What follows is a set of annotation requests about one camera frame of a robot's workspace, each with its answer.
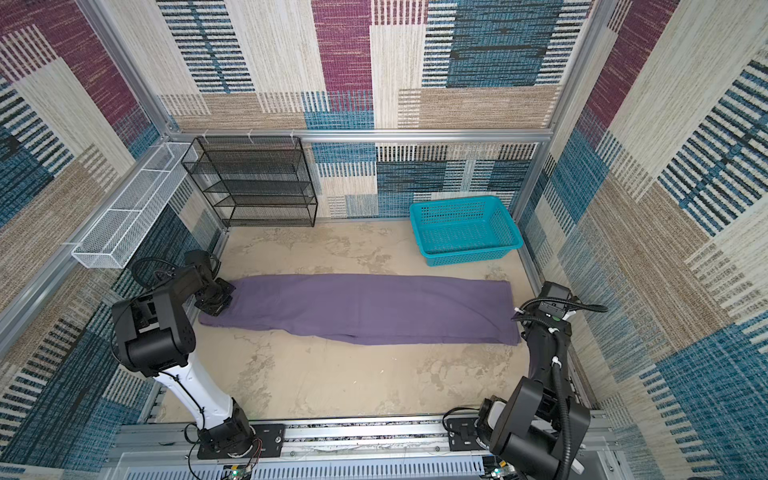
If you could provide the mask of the purple trousers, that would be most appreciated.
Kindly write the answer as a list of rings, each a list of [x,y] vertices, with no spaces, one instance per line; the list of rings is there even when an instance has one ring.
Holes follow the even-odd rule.
[[[319,274],[252,276],[233,284],[231,304],[217,316],[200,314],[201,324],[366,346],[521,341],[506,281]]]

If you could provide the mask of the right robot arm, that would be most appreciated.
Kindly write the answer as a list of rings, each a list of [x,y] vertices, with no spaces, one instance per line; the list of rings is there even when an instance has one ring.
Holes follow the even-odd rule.
[[[533,479],[567,479],[591,423],[567,374],[571,327],[564,320],[518,314],[531,371],[506,401],[492,397],[481,407],[478,441],[515,471]]]

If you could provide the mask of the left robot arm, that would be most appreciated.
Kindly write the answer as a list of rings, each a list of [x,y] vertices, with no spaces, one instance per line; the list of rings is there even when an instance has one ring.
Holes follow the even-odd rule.
[[[195,354],[197,339],[185,303],[216,316],[229,307],[235,287],[218,277],[214,256],[185,254],[185,265],[111,309],[115,357],[128,371],[171,391],[193,415],[202,452],[238,458],[255,449],[256,434],[237,401],[221,390]]]

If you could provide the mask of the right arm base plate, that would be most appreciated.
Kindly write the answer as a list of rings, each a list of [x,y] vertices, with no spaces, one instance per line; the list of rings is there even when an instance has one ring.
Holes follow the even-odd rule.
[[[494,421],[470,416],[450,415],[442,420],[452,450],[483,448],[494,454],[522,449],[530,442],[529,432],[511,419],[499,416]]]

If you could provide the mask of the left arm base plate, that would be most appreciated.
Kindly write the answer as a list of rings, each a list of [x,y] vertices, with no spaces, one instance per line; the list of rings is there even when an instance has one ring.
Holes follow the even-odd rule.
[[[242,461],[259,458],[279,458],[285,439],[286,425],[280,423],[252,424],[251,433],[245,440],[237,441],[233,446],[215,451],[205,443],[198,447],[195,458],[198,460]]]

